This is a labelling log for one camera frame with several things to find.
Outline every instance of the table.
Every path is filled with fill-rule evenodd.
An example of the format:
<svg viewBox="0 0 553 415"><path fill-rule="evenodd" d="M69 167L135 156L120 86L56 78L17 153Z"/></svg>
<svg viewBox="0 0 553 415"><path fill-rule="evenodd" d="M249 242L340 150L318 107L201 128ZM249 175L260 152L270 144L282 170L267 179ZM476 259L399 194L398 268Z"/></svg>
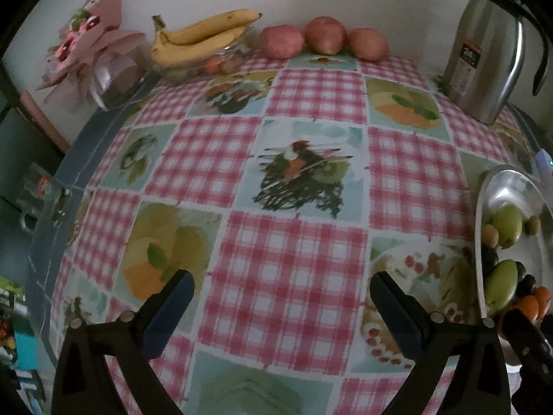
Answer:
<svg viewBox="0 0 553 415"><path fill-rule="evenodd" d="M387 270L425 309L473 322L478 179L502 163L533 172L513 114L480 124L400 57L255 56L231 76L161 85L82 192L51 297L53 352L76 312L112 321L185 268L196 294L151 361L185 413L250 379L302 415L380 414L413 363L367 282Z"/></svg>

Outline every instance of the white wall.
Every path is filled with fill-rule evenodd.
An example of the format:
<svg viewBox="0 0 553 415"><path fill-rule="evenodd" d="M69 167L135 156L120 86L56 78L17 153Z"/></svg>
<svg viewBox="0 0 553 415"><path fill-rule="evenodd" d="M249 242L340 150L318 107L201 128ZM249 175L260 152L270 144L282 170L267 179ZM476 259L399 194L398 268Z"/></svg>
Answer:
<svg viewBox="0 0 553 415"><path fill-rule="evenodd" d="M46 49L56 43L56 29L65 23L84 0L41 0L29 15L10 45L4 61L18 90L37 87L41 76L41 60ZM169 29L177 29L204 17L235 8L256 9L264 14L259 27L289 23L301 26L317 15L333 16L347 28L372 26L388 37L394 54L426 62L435 70L443 70L447 62L457 23L468 0L123 0L123 27L142 30L153 37L150 16L161 14ZM541 48L538 39L530 38L529 50ZM534 70L536 54L527 54L523 71ZM553 89L552 79L548 84ZM530 81L516 89L516 101L522 109L532 108L545 113L551 107L547 97L533 99ZM41 100L47 91L32 92ZM82 128L90 108L71 116L44 107L46 115L72 141Z"/></svg>

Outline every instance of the banana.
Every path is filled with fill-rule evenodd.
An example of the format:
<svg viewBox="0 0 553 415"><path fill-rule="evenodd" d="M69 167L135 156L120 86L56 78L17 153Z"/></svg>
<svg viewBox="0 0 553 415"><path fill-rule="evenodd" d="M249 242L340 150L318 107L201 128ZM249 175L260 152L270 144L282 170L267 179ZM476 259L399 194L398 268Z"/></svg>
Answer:
<svg viewBox="0 0 553 415"><path fill-rule="evenodd" d="M244 34L244 31L245 26L239 26L194 45L175 45L166 39L163 31L157 31L156 40L150 49L150 56L157 64L169 67L207 56L218 49L225 48Z"/></svg>
<svg viewBox="0 0 553 415"><path fill-rule="evenodd" d="M191 45L197 44L223 31L249 25L258 20L261 17L261 13L251 11L250 9L235 9L234 11L214 15L179 31L165 29L161 18L159 16L156 17L158 21L161 21L162 26L160 30L169 42L176 45Z"/></svg>

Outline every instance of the silver tray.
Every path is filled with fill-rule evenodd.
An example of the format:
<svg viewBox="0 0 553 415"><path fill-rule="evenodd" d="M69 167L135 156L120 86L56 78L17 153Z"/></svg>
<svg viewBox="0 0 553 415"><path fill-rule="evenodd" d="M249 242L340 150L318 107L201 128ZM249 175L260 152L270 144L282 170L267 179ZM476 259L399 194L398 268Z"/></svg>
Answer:
<svg viewBox="0 0 553 415"><path fill-rule="evenodd" d="M509 249L497 247L499 260L512 259L521 261L526 273L536 278L536 284L553 290L553 216L547 207L540 190L524 173L508 166L501 165L491 169L486 175L476 206L475 258L476 285L478 306L481 317L493 315L486 306L484 297L484 279L482 277L482 253L480 230L484 224L491 222L493 212L505 203L512 203L528 218L539 215L541 232L535 236L522 234L518 242ZM517 372L521 362L516 357L509 343L499 338L509 372Z"/></svg>

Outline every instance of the label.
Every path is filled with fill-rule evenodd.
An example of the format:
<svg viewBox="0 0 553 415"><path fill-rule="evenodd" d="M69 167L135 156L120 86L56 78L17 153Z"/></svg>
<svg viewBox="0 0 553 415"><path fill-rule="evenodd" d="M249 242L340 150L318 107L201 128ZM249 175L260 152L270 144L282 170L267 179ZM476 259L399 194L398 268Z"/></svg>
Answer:
<svg viewBox="0 0 553 415"><path fill-rule="evenodd" d="M451 88L459 95L465 96L475 77L481 56L482 50L479 47L468 40L463 42L450 82Z"/></svg>
<svg viewBox="0 0 553 415"><path fill-rule="evenodd" d="M39 197L44 198L46 195L50 195L52 192L50 179L47 176L41 176L38 180L37 188Z"/></svg>

